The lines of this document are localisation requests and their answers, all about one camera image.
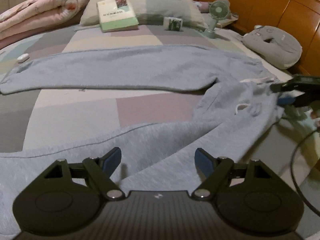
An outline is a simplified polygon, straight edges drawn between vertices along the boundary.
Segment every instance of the white object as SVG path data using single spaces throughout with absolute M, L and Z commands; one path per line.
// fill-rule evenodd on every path
M 202 6 L 202 3 L 200 3 L 200 2 L 195 2 L 195 5 L 200 8 L 200 7 Z
M 239 104 L 236 106 L 236 114 L 238 114 L 241 110 L 246 109 L 250 104 Z
M 166 31 L 180 31 L 183 25 L 183 20 L 176 17 L 164 17 L 163 26 Z
M 267 82 L 273 82 L 275 81 L 274 77 L 265 77 L 265 78 L 248 78 L 248 79 L 244 79 L 241 80 L 240 83 L 244 83 L 244 82 L 255 82 L 256 84 L 263 84 L 263 83 L 267 83 Z
M 20 57 L 17 58 L 17 62 L 18 63 L 23 63 L 25 62 L 27 59 L 29 59 L 29 54 L 28 53 L 25 53 L 25 54 L 22 54 Z

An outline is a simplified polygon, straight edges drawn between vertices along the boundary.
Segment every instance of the pillow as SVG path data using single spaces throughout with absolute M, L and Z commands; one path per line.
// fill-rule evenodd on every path
M 295 37 L 276 27 L 261 26 L 243 36 L 242 43 L 279 69 L 298 62 L 302 47 Z
M 81 26 L 99 24 L 97 2 L 90 0 L 80 20 Z M 192 0 L 130 0 L 140 25 L 162 25 L 165 16 L 183 19 L 183 25 L 205 30 L 207 24 Z

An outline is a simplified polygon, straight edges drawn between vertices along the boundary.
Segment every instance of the bed sheet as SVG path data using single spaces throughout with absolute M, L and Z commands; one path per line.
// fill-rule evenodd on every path
M 241 43 L 241 36 L 231 30 L 219 29 L 217 39 L 203 37 L 199 32 L 183 28 L 183 32 L 164 31 L 162 26 L 141 25 L 139 30 L 102 33 L 99 27 L 80 28 L 77 25 L 39 34 L 0 50 L 0 78 L 17 66 L 16 58 L 29 53 L 30 59 L 61 52 L 108 49 L 141 45 L 196 44 L 245 53 L 259 58 Z M 261 59 L 263 65 L 279 80 L 291 78 Z M 204 91 L 172 93 L 155 90 L 33 90 L 12 95 L 0 95 L 0 153 L 45 146 L 62 145 L 95 138 L 127 126 L 153 122 L 190 121 L 193 109 Z M 275 166 L 282 178 L 291 185 L 289 170 L 284 163 L 296 142 L 313 123 L 303 120 L 281 120 L 244 157 L 258 157 Z M 296 161 L 299 184 L 308 179 L 310 170 L 319 159 L 319 139 L 312 138 Z

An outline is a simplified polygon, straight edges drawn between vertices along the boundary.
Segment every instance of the fan stand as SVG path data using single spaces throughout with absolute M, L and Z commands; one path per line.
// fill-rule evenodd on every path
M 214 31 L 216 25 L 218 23 L 217 19 L 212 19 L 210 25 L 208 28 L 206 28 L 206 30 L 204 31 L 204 36 L 210 38 L 210 39 L 214 39 L 216 37 L 216 33 Z

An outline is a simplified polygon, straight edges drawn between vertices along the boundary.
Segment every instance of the white pillowcase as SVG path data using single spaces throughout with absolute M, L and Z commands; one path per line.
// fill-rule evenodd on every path
M 81 17 L 81 26 L 99 24 L 97 2 L 90 0 Z M 130 0 L 140 25 L 162 25 L 165 16 L 183 19 L 187 27 L 205 30 L 204 21 L 198 7 L 192 0 Z

